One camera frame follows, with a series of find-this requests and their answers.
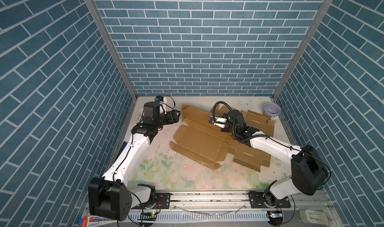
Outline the aluminium left corner post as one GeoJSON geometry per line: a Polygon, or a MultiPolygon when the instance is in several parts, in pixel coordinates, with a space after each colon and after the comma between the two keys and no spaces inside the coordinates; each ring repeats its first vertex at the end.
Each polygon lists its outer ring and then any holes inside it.
{"type": "Polygon", "coordinates": [[[95,22],[95,25],[96,25],[102,39],[105,42],[105,45],[106,45],[114,63],[116,64],[116,67],[117,67],[120,75],[123,78],[123,81],[124,81],[128,91],[129,91],[129,93],[132,95],[134,101],[136,101],[137,100],[137,94],[136,94],[136,92],[135,92],[135,90],[134,90],[134,88],[133,88],[133,86],[132,86],[132,84],[131,84],[128,76],[127,76],[126,70],[125,70],[123,63],[122,63],[122,61],[118,55],[118,52],[114,46],[114,43],[113,43],[113,41],[109,35],[109,32],[108,32],[108,30],[104,24],[104,21],[103,21],[101,14],[100,14],[97,6],[96,6],[95,1],[94,0],[84,0],[84,2],[85,2],[86,7],[88,8],[93,20],[94,20],[94,22],[95,22]]]}

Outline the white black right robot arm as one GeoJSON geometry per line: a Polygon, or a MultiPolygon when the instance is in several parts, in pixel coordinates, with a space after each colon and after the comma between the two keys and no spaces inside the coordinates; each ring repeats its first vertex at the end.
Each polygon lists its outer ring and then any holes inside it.
{"type": "Polygon", "coordinates": [[[242,113],[230,110],[222,116],[212,115],[209,122],[231,133],[236,141],[251,148],[264,151],[291,167],[291,175],[270,184],[263,194],[268,207],[276,207],[287,196],[302,193],[312,196],[330,178],[328,166],[321,160],[312,146],[295,146],[281,142],[261,130],[248,126],[242,113]]]}

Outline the white ceramic mug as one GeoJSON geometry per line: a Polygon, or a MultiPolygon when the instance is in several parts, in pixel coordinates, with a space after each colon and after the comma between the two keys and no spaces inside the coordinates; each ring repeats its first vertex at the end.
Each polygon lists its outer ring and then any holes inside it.
{"type": "Polygon", "coordinates": [[[144,109],[141,108],[138,112],[137,112],[137,115],[139,118],[141,118],[143,116],[143,113],[144,113],[144,109]]]}

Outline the brown cardboard box sheet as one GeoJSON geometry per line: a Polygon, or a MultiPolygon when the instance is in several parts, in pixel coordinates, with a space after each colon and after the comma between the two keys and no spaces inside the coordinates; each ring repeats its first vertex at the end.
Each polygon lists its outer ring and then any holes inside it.
{"type": "MultiPolygon", "coordinates": [[[[229,107],[224,104],[219,104],[218,107],[212,108],[211,111],[215,114],[215,117],[222,116],[228,113],[229,107]]],[[[269,136],[274,135],[275,121],[270,120],[267,116],[253,112],[253,111],[240,111],[244,117],[244,120],[248,126],[258,129],[249,139],[235,139],[231,133],[224,132],[229,136],[226,142],[229,144],[229,153],[234,156],[234,162],[255,170],[261,171],[262,167],[269,167],[271,163],[271,155],[265,151],[251,147],[251,141],[260,139],[268,139],[269,136]]]]}
{"type": "Polygon", "coordinates": [[[175,133],[170,147],[211,170],[217,170],[229,151],[231,135],[210,124],[210,117],[211,113],[183,104],[183,124],[175,133]]]}

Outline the lavender ceramic mug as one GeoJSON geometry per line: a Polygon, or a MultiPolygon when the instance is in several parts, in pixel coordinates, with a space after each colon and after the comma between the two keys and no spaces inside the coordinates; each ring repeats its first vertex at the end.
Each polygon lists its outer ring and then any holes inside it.
{"type": "Polygon", "coordinates": [[[267,102],[263,106],[263,114],[268,116],[269,119],[274,120],[281,112],[279,105],[273,102],[267,102]]]}

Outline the white red blue carton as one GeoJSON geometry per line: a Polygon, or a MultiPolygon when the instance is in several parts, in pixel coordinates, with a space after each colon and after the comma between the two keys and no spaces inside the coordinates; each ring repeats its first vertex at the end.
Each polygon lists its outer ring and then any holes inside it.
{"type": "Polygon", "coordinates": [[[100,227],[112,223],[113,220],[98,216],[88,216],[79,220],[78,227],[100,227]]]}

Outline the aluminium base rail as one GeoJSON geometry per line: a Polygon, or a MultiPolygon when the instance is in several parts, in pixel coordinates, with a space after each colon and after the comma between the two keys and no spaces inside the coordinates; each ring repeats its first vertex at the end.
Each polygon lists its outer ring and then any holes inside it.
{"type": "Polygon", "coordinates": [[[325,191],[317,191],[313,196],[294,194],[273,205],[267,204],[261,190],[156,190],[150,192],[149,197],[145,196],[146,191],[145,187],[139,187],[131,192],[123,190],[121,193],[91,194],[90,214],[117,220],[135,210],[155,210],[163,213],[167,210],[225,212],[334,209],[325,191]]]}

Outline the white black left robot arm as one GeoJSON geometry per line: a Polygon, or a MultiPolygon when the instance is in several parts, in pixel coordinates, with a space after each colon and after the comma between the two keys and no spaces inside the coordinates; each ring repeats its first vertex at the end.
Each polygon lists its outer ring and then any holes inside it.
{"type": "Polygon", "coordinates": [[[88,186],[91,215],[122,222],[131,208],[143,210],[158,202],[155,186],[140,184],[129,190],[127,185],[133,169],[141,156],[148,153],[158,132],[166,125],[178,123],[181,113],[175,105],[167,104],[170,99],[171,96],[157,96],[144,104],[140,121],[131,129],[126,147],[100,178],[92,178],[88,186]]]}

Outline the aluminium right corner post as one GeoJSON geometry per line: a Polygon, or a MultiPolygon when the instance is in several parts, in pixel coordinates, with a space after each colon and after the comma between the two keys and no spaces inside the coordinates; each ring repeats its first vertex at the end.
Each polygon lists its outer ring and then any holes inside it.
{"type": "Polygon", "coordinates": [[[316,12],[308,30],[306,31],[306,33],[304,35],[303,40],[300,42],[296,53],[293,55],[290,64],[287,66],[285,73],[283,74],[277,88],[275,89],[275,91],[273,93],[273,100],[274,101],[277,101],[278,97],[282,93],[284,86],[287,84],[290,76],[294,72],[297,64],[299,63],[299,60],[303,56],[307,46],[309,45],[310,41],[312,40],[313,36],[315,35],[318,27],[320,26],[322,20],[324,19],[325,15],[327,14],[327,12],[330,9],[333,2],[334,2],[334,0],[323,0],[322,4],[320,5],[320,8],[316,12]]]}

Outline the aluminium corner post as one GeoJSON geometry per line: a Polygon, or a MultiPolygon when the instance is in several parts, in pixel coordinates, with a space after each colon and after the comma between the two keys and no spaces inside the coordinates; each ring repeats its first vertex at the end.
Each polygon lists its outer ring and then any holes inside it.
{"type": "Polygon", "coordinates": [[[105,42],[105,45],[106,45],[114,63],[116,64],[116,67],[117,67],[120,75],[123,78],[123,81],[124,81],[128,91],[129,91],[129,93],[132,95],[134,101],[136,101],[137,100],[137,94],[136,94],[136,92],[135,92],[135,90],[134,90],[134,88],[133,88],[133,86],[132,86],[132,84],[131,84],[128,76],[127,76],[126,70],[125,70],[123,63],[122,63],[122,61],[118,55],[118,52],[114,46],[114,43],[113,43],[113,41],[109,35],[109,32],[108,32],[108,30],[104,24],[104,21],[103,21],[101,14],[100,14],[97,6],[96,6],[95,1],[94,0],[84,0],[84,2],[85,2],[86,7],[88,8],[93,20],[94,20],[94,22],[95,22],[95,25],[96,25],[102,39],[105,42]]]}
{"type": "Polygon", "coordinates": [[[325,15],[327,14],[327,12],[330,9],[333,2],[334,2],[334,0],[323,0],[322,4],[320,5],[320,8],[316,12],[308,30],[306,31],[306,33],[304,35],[303,40],[300,42],[296,53],[293,55],[290,64],[287,66],[285,73],[283,74],[277,88],[275,89],[275,91],[273,93],[273,100],[274,101],[277,101],[278,97],[282,93],[284,86],[287,84],[290,76],[294,72],[297,64],[299,63],[299,60],[303,56],[307,46],[309,45],[310,41],[312,40],[313,36],[315,35],[318,27],[320,26],[322,20],[324,19],[325,15]]]}

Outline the white plastic device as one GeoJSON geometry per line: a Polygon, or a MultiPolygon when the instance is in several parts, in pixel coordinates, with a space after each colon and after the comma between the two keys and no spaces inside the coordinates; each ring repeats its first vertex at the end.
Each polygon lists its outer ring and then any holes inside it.
{"type": "Polygon", "coordinates": [[[317,210],[300,210],[300,218],[304,224],[317,224],[323,226],[329,226],[331,224],[328,215],[322,211],[317,210]]]}

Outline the brown cardboard box top sheet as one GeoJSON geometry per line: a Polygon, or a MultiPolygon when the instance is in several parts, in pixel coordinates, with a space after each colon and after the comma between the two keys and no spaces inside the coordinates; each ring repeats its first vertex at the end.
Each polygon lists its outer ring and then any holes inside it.
{"type": "Polygon", "coordinates": [[[183,104],[183,124],[175,133],[170,147],[211,170],[217,170],[229,151],[231,135],[210,124],[210,117],[211,113],[183,104]]]}

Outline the brown cardboard box lower sheet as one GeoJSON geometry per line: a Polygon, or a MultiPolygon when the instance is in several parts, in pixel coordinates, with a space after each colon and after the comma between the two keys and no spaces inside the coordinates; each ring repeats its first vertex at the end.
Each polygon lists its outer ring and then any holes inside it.
{"type": "MultiPolygon", "coordinates": [[[[222,116],[228,113],[229,107],[224,104],[219,104],[218,107],[212,108],[211,111],[215,114],[215,117],[222,116]]],[[[251,141],[260,139],[268,139],[269,136],[274,135],[275,121],[270,120],[267,116],[253,112],[253,111],[240,111],[244,117],[244,120],[248,126],[258,129],[249,139],[235,139],[231,133],[224,132],[229,136],[226,142],[229,144],[229,153],[234,156],[234,162],[255,170],[261,171],[262,167],[269,167],[271,163],[271,155],[265,151],[251,147],[251,141]]]]}

